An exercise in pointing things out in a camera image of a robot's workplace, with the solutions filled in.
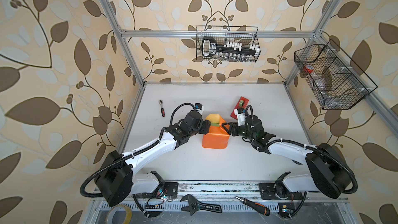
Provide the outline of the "yellow orange wrapping paper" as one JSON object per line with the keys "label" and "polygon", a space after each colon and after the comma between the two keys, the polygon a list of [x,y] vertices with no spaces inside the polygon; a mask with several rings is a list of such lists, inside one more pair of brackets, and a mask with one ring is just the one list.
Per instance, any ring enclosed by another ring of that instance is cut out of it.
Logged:
{"label": "yellow orange wrapping paper", "polygon": [[[221,126],[226,121],[218,114],[210,114],[205,119],[210,121],[210,128],[209,132],[203,136],[202,147],[208,149],[227,148],[230,136]],[[212,122],[219,123],[219,126],[211,126]]]}

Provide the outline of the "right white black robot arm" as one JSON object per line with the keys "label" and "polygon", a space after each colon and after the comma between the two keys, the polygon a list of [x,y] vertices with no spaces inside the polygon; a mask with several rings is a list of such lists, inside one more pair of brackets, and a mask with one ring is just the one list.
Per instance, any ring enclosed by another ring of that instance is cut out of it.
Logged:
{"label": "right white black robot arm", "polygon": [[257,116],[240,116],[237,122],[223,123],[231,136],[240,136],[256,151],[278,155],[307,166],[306,172],[285,172],[275,180],[271,190],[281,199],[296,192],[320,192],[331,199],[354,194],[358,182],[352,169],[330,145],[302,144],[265,132]]}

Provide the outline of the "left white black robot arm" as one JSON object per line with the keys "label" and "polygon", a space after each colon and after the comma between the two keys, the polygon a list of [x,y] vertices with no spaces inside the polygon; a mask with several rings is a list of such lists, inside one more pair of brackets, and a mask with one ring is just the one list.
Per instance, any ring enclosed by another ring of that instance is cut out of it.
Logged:
{"label": "left white black robot arm", "polygon": [[109,206],[116,206],[130,195],[150,194],[161,184],[158,174],[139,175],[147,164],[188,142],[197,134],[208,134],[211,122],[201,113],[191,110],[184,119],[161,129],[158,138],[140,148],[124,152],[111,152],[101,168],[81,185],[79,193],[86,198],[103,197]]}

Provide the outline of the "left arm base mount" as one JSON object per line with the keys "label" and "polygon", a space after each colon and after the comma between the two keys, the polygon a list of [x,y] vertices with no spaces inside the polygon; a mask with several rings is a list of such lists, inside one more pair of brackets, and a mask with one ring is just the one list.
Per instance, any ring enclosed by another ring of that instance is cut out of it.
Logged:
{"label": "left arm base mount", "polygon": [[165,181],[156,171],[137,176],[137,184],[140,186],[137,195],[143,199],[162,199],[172,201],[177,198],[179,183]]}

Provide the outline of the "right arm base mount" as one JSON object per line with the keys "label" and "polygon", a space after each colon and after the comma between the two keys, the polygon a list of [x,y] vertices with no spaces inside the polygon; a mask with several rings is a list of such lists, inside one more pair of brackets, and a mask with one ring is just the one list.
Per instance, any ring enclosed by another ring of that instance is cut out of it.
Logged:
{"label": "right arm base mount", "polygon": [[285,172],[276,181],[259,183],[259,192],[262,200],[302,200],[301,192],[290,192],[283,184],[283,179],[290,172]]}

